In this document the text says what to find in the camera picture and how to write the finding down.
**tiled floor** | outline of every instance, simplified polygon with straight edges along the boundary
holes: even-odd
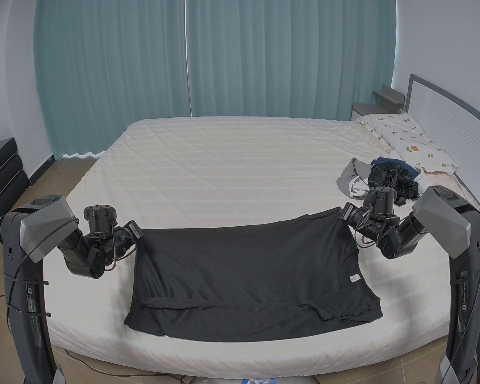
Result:
[[[15,207],[46,194],[68,195],[94,162],[94,158],[63,158],[57,161],[33,187],[25,191]],[[4,294],[2,273],[3,268],[0,259],[0,295]],[[22,369],[7,329],[4,305],[0,305],[0,340],[0,384],[21,383],[23,380]],[[415,384],[417,382],[432,384],[440,355],[445,350],[445,344],[446,338],[443,337],[395,359],[349,371],[317,375],[316,378],[320,384]],[[69,357],[63,349],[55,346],[54,355],[63,369],[68,384],[178,383],[175,379],[164,376],[119,378],[96,373]],[[81,357],[81,359],[95,369],[110,374],[148,373],[87,357]],[[184,381],[187,383],[190,379],[188,377]]]

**curtain fold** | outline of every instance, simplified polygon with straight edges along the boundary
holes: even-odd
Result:
[[[183,0],[37,0],[37,90],[56,158],[190,116]]]
[[[349,120],[390,85],[395,0],[186,0],[193,116]]]

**white pillowcase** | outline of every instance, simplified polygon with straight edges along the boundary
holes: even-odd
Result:
[[[426,172],[455,172],[456,165],[407,113],[365,115],[357,119],[400,158]]]

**white bed sheet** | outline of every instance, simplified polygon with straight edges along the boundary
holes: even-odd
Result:
[[[350,121],[258,117],[143,120],[132,124],[67,198],[83,209],[110,204],[118,223],[142,228],[268,223],[343,206],[336,179],[352,157],[388,150]],[[350,200],[360,205],[358,200]],[[403,217],[412,203],[396,208]],[[152,336],[123,325],[134,255],[99,280],[72,275],[54,250],[45,261],[52,343],[100,360],[156,372],[245,378],[313,375],[390,359],[448,333],[448,257],[428,235],[413,254],[387,260],[360,250],[360,269],[383,317],[328,334],[255,343]]]

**pile of clothes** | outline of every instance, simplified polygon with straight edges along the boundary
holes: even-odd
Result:
[[[394,188],[396,205],[405,204],[407,199],[417,200],[430,185],[422,168],[385,157],[379,157],[370,164],[354,157],[336,183],[345,195],[359,199],[364,199],[372,187]]]

